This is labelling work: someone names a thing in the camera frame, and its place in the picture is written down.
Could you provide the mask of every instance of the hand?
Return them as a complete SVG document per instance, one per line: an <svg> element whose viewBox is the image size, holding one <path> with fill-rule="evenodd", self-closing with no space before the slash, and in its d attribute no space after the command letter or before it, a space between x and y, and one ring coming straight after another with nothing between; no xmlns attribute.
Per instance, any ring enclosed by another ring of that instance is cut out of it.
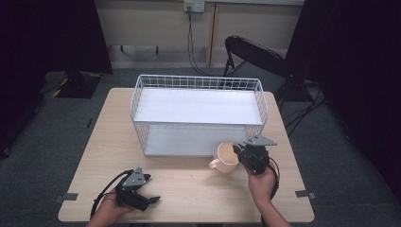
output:
<svg viewBox="0 0 401 227"><path fill-rule="evenodd" d="M273 171L267 167L263 173L256 175L246 167L245 170L247 170L248 173L248 187L250 188L254 202L270 201L276 182Z"/></svg>
<svg viewBox="0 0 401 227"><path fill-rule="evenodd" d="M97 208L96 213L89 221L87 227L90 226L109 226L123 215L134 211L135 208L127 205L119 205L117 202L117 196L115 195L115 190L113 189L108 194L103 197L103 201Z"/></svg>

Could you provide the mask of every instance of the chair backrest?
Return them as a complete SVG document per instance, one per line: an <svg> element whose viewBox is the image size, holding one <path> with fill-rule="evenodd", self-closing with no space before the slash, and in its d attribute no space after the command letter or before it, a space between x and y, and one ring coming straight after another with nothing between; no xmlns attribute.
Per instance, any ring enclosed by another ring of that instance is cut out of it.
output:
<svg viewBox="0 0 401 227"><path fill-rule="evenodd" d="M231 61L233 67L234 63L232 54L264 70L279 76L288 77L288 70L284 59L279 54L265 46L240 36L229 36L225 40L225 46L229 56L229 61Z"/></svg>

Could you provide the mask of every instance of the gray carpet floor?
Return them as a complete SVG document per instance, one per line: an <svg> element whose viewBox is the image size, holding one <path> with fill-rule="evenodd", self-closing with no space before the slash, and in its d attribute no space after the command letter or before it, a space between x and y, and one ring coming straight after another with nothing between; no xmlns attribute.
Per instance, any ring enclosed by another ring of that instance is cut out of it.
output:
<svg viewBox="0 0 401 227"><path fill-rule="evenodd" d="M222 74L222 69L203 70ZM85 225L60 222L61 204L53 200L68 190L110 89L134 87L140 74L197 75L191 68L114 69L113 75L102 78L91 99L47 93L38 114L10 146L10 157L0 160L0 226ZM48 76L44 90L60 77ZM310 89L316 94L316 88ZM285 123L308 105L286 102ZM293 226L401 226L401 208L392 191L348 142L327 103L307 114L289 140L306 189L317 195L311 200L315 219Z"/></svg>

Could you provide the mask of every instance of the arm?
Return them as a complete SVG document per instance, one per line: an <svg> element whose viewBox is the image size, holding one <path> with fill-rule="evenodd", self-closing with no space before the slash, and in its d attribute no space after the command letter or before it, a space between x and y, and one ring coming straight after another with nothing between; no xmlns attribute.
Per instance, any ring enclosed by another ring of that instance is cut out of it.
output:
<svg viewBox="0 0 401 227"><path fill-rule="evenodd" d="M118 219L123 215L135 210L135 208L130 206L118 205L116 198L117 196L115 195L114 189L110 192L110 194L106 194L96 213L86 227L109 226L118 221Z"/></svg>
<svg viewBox="0 0 401 227"><path fill-rule="evenodd" d="M274 173L266 168L265 172L255 175L245 167L248 172L248 187L250 188L254 204L270 227L290 226L283 216L271 203L271 193L274 187Z"/></svg>

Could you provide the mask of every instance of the person's left hand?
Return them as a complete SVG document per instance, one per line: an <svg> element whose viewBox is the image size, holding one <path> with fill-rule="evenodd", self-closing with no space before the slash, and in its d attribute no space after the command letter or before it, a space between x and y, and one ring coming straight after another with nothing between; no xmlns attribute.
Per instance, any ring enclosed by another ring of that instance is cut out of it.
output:
<svg viewBox="0 0 401 227"><path fill-rule="evenodd" d="M135 208L128 205L119 205L117 202L117 196L115 195L115 190L113 189L109 193L105 194L102 202L97 208L96 213L89 221L87 227L89 226L109 226L123 215L134 211Z"/></svg>

